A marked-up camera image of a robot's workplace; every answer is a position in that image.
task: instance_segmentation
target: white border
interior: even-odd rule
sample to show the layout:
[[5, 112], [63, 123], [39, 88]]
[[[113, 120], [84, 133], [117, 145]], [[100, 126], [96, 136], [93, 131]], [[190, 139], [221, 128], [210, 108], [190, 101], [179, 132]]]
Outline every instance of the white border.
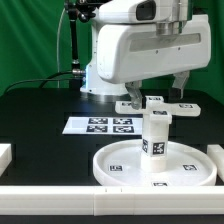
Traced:
[[[3, 170], [11, 159], [0, 144]], [[0, 187], [0, 215], [168, 214], [224, 214], [224, 187]]]

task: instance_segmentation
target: white cable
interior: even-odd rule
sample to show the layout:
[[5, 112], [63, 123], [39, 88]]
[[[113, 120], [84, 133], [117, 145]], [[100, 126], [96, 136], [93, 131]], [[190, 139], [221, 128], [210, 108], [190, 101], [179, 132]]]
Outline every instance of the white cable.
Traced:
[[57, 31], [57, 70], [58, 72], [61, 71], [61, 62], [60, 62], [60, 36], [61, 36], [61, 27], [62, 22], [65, 15], [65, 9], [62, 10], [60, 21], [58, 24], [58, 31]]

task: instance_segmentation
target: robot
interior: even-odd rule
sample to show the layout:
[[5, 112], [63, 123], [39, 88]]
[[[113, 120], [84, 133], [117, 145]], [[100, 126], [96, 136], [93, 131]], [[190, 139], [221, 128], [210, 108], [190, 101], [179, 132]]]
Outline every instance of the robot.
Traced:
[[[79, 7], [93, 3], [78, 2]], [[161, 96], [143, 98], [139, 90], [144, 79], [174, 74], [171, 93], [183, 97], [189, 71], [210, 60], [208, 17], [192, 15], [189, 0], [113, 0], [99, 5], [94, 8], [93, 58], [87, 66], [91, 94], [122, 96], [126, 88], [131, 101], [117, 101], [116, 112], [143, 114], [143, 130], [141, 140], [100, 149], [93, 162], [95, 178], [106, 186], [214, 185], [217, 168], [207, 155], [168, 141], [172, 115], [199, 116], [200, 108], [166, 104]], [[85, 15], [80, 12], [81, 20]]]

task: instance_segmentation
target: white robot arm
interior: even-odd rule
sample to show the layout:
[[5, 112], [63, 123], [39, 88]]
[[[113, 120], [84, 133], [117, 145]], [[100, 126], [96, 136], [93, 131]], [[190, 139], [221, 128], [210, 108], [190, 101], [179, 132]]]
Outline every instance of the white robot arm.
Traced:
[[188, 0], [113, 0], [102, 5], [99, 19], [106, 25], [98, 36], [100, 77], [128, 83], [136, 104], [141, 101], [139, 80], [174, 74], [174, 87], [182, 88], [188, 71], [207, 66], [211, 54], [208, 17], [191, 18], [190, 8]]

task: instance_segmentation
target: white plastic piece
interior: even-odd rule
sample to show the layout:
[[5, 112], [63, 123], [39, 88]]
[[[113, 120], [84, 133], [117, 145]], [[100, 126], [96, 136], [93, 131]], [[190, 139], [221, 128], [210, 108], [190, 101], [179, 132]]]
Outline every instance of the white plastic piece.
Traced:
[[[168, 111], [172, 115], [176, 116], [187, 116], [187, 117], [196, 117], [201, 113], [201, 108], [197, 104], [189, 103], [175, 103], [168, 104], [163, 103], [163, 101], [157, 101], [151, 104], [153, 110], [163, 110]], [[119, 114], [144, 114], [145, 110], [135, 110], [132, 108], [129, 101], [117, 101], [115, 105], [115, 110]]]
[[[141, 169], [142, 140], [122, 141], [100, 149], [93, 159], [93, 173], [103, 186], [212, 186], [217, 168], [204, 153], [168, 142], [167, 166], [161, 173]], [[155, 160], [160, 160], [155, 152]]]
[[224, 214], [224, 187], [0, 187], [0, 215]]
[[223, 187], [99, 187], [94, 215], [223, 214]]
[[224, 182], [224, 149], [220, 145], [208, 145], [207, 155], [216, 164], [218, 175]]
[[12, 151], [10, 144], [0, 144], [0, 176], [12, 161]]
[[94, 187], [0, 187], [0, 215], [93, 215]]
[[118, 84], [205, 67], [210, 36], [206, 15], [193, 16], [181, 35], [165, 37], [156, 35], [156, 24], [105, 25], [98, 37], [97, 71]]

